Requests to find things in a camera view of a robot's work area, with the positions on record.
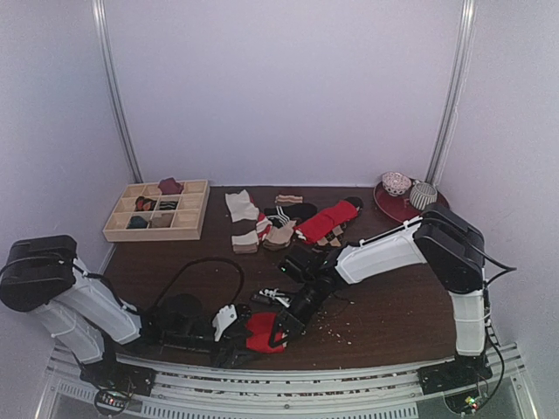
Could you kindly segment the teal rolled sock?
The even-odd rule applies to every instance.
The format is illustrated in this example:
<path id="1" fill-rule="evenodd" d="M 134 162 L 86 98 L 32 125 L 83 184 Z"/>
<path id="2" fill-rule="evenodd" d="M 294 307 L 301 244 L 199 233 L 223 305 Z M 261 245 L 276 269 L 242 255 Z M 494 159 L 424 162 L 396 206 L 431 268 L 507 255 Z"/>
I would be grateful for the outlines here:
<path id="1" fill-rule="evenodd" d="M 149 226 L 149 220 L 142 216 L 131 216 L 127 225 L 128 230 L 146 229 Z"/>

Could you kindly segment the maroon rolled sock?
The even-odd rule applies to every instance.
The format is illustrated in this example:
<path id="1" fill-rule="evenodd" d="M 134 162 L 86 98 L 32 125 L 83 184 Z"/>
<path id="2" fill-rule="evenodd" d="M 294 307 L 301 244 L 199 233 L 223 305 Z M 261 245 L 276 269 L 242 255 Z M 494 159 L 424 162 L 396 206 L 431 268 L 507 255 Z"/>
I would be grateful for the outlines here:
<path id="1" fill-rule="evenodd" d="M 183 184 L 175 178 L 163 179 L 158 183 L 158 189 L 162 195 L 180 195 L 183 193 Z"/>

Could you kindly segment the beige white folded sock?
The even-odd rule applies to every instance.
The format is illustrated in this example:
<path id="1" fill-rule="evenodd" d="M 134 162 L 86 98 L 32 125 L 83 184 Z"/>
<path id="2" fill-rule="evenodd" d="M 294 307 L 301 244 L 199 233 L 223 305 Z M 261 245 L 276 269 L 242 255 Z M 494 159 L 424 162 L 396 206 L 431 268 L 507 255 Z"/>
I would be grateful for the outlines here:
<path id="1" fill-rule="evenodd" d="M 244 220 L 257 221 L 259 218 L 259 209 L 252 202 L 250 194 L 245 189 L 238 193 L 226 194 L 225 203 L 233 223 Z"/>

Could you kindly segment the right aluminium frame post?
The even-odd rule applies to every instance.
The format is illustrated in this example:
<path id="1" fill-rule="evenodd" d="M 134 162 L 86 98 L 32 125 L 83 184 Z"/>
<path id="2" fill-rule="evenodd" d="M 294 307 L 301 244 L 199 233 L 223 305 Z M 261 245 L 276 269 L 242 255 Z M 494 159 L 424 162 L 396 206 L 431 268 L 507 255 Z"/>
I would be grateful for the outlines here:
<path id="1" fill-rule="evenodd" d="M 472 51 L 476 6 L 477 2 L 475 0 L 464 0 L 462 2 L 451 77 L 445 97 L 441 121 L 438 126 L 434 149 L 425 176 L 425 181 L 435 187 L 437 187 L 442 180 L 456 122 L 458 120 L 460 95 L 466 83 Z"/>

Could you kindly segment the beige brown sock pile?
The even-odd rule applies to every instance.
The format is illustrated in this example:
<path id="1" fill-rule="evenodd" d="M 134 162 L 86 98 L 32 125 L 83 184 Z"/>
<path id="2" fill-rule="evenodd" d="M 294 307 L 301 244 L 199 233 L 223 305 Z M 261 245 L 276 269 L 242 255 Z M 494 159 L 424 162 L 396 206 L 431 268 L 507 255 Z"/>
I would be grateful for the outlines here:
<path id="1" fill-rule="evenodd" d="M 233 235 L 231 246 L 235 254 L 253 254 L 259 249 L 259 237 L 255 230 L 243 235 Z"/>

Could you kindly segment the tan brown sock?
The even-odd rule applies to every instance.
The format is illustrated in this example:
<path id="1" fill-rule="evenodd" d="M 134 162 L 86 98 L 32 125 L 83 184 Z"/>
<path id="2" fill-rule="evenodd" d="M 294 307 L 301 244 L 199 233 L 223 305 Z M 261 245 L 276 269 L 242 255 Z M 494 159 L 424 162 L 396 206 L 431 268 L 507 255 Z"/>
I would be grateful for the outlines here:
<path id="1" fill-rule="evenodd" d="M 173 214 L 160 214 L 153 216 L 150 220 L 150 228 L 152 229 L 164 229 L 169 228 L 172 224 L 174 215 Z"/>

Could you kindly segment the aluminium frame post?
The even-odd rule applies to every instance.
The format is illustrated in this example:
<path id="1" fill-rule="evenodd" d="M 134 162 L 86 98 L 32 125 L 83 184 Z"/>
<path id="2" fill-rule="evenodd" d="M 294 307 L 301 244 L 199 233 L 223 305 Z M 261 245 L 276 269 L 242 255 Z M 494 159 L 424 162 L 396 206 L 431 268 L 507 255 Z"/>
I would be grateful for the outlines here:
<path id="1" fill-rule="evenodd" d="M 466 83 L 472 51 L 476 6 L 477 2 L 475 0 L 464 0 L 462 2 L 451 77 L 445 97 L 441 121 L 438 126 L 434 149 L 425 176 L 425 181 L 435 187 L 437 187 L 442 180 L 456 122 L 458 120 L 460 95 Z"/>
<path id="2" fill-rule="evenodd" d="M 124 151 L 128 170 L 134 183 L 142 183 L 140 164 L 136 156 L 135 147 L 129 131 L 125 108 L 122 102 L 121 91 L 118 83 L 117 71 L 114 64 L 110 33 L 107 24 L 106 2 L 93 0 L 93 22 L 97 32 L 100 45 L 100 53 L 104 66 L 107 87 L 109 91 L 109 102 L 113 110 L 117 133 Z"/>

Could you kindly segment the small striped folded sock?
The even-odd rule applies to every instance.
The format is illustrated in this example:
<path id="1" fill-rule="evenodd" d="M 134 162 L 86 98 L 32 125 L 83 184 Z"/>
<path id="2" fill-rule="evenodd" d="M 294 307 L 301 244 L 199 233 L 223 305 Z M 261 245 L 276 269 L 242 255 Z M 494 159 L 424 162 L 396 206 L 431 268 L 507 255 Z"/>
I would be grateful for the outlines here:
<path id="1" fill-rule="evenodd" d="M 276 205 L 291 205 L 296 203 L 304 203 L 304 198 L 302 196 L 294 195 L 277 195 L 274 201 Z"/>

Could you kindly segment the left aluminium frame post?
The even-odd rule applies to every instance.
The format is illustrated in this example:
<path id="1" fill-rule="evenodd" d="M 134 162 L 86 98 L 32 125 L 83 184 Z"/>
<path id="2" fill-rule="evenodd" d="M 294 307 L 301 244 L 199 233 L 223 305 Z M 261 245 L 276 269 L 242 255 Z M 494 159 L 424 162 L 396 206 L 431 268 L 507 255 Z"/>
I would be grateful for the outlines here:
<path id="1" fill-rule="evenodd" d="M 140 164 L 136 156 L 135 147 L 129 131 L 125 108 L 122 102 L 121 91 L 118 83 L 117 71 L 114 64 L 110 33 L 107 24 L 106 2 L 93 0 L 93 22 L 97 32 L 100 45 L 100 53 L 104 66 L 107 87 L 109 91 L 109 102 L 113 110 L 117 133 L 124 151 L 128 170 L 134 183 L 142 183 Z"/>

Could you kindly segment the red white striped sock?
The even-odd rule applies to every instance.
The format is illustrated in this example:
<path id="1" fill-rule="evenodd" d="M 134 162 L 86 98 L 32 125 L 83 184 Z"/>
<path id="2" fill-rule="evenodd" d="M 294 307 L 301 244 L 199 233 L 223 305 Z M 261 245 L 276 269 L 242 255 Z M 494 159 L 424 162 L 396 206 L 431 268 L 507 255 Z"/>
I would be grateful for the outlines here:
<path id="1" fill-rule="evenodd" d="M 266 239 L 266 236 L 269 234 L 272 227 L 273 223 L 264 213 L 260 212 L 256 222 L 256 233 L 260 243 Z"/>

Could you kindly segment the white patterned bowl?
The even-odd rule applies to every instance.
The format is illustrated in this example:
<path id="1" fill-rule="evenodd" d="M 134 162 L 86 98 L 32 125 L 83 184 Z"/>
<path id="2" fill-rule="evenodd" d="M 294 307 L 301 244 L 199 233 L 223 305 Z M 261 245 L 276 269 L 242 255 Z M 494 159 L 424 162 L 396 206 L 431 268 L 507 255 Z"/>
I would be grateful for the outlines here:
<path id="1" fill-rule="evenodd" d="M 390 196 L 402 196 L 411 188 L 412 182 L 399 172 L 386 172 L 382 175 L 382 185 Z"/>

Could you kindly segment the metal base rail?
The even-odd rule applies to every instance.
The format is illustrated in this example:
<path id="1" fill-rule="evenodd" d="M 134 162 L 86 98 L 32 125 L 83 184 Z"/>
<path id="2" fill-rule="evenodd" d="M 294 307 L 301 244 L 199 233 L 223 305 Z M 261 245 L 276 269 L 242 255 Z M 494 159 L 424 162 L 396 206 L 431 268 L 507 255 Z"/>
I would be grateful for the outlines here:
<path id="1" fill-rule="evenodd" d="M 451 398 L 493 394 L 478 418 L 538 418 L 516 345 L 487 353 L 493 378 L 426 394 L 418 371 L 427 362 L 310 371 L 219 370 L 122 355 L 155 370 L 149 396 L 135 395 L 122 418 L 454 418 Z"/>

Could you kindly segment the red and beige sock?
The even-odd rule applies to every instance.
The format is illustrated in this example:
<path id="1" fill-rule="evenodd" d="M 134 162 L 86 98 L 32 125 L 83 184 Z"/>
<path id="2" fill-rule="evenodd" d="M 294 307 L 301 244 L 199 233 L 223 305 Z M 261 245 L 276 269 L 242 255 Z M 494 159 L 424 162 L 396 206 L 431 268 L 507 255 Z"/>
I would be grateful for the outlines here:
<path id="1" fill-rule="evenodd" d="M 251 335 L 245 340 L 246 348 L 259 354 L 280 354 L 286 350 L 286 343 L 271 347 L 269 340 L 272 336 L 276 313 L 254 313 L 246 322 L 246 328 Z"/>

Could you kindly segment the wooden compartment tray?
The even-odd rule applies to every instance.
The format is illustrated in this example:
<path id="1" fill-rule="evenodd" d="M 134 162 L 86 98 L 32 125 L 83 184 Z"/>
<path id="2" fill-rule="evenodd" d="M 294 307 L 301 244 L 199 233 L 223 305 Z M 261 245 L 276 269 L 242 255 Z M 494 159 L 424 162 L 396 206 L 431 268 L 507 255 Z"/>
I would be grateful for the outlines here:
<path id="1" fill-rule="evenodd" d="M 156 182 L 128 185 L 104 226 L 105 239 L 110 243 L 199 240 L 202 236 L 210 185 L 206 180 L 180 183 L 183 184 L 183 193 L 180 195 L 162 195 Z M 156 207 L 152 211 L 136 212 L 135 200 L 138 196 L 156 200 Z M 158 211 L 157 205 L 160 201 L 178 201 L 178 206 L 173 211 Z M 152 217 L 160 214 L 174 215 L 171 226 L 164 229 L 150 228 Z M 149 226 L 146 229 L 128 230 L 131 216 L 144 217 L 149 220 Z"/>

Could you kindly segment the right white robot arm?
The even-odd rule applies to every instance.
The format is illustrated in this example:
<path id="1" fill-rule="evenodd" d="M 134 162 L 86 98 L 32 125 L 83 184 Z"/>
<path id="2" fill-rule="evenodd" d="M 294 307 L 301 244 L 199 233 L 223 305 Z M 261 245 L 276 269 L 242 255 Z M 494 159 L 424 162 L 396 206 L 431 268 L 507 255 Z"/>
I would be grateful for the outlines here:
<path id="1" fill-rule="evenodd" d="M 422 367 L 424 394 L 474 385 L 493 373 L 487 364 L 487 285 L 484 237 L 466 220 L 433 203 L 420 215 L 386 233 L 333 251 L 293 248 L 280 269 L 301 289 L 273 322 L 270 347 L 300 336 L 334 292 L 409 265 L 427 264 L 452 300 L 456 329 L 451 361 Z"/>

